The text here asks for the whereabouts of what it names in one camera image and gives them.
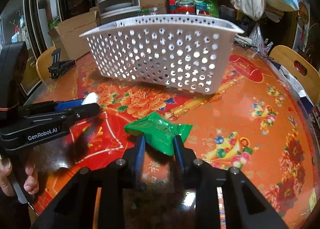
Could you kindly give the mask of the person's left hand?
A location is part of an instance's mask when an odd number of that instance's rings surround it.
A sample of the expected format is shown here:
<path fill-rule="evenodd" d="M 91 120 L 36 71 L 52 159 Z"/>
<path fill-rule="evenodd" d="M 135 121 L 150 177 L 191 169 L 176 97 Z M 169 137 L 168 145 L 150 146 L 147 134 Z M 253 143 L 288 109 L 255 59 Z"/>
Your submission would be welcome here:
<path fill-rule="evenodd" d="M 16 196 L 14 183 L 29 195 L 39 191 L 38 170 L 31 157 L 27 158 L 23 168 L 20 165 L 15 168 L 8 157 L 1 156 L 1 191 L 6 196 Z"/>

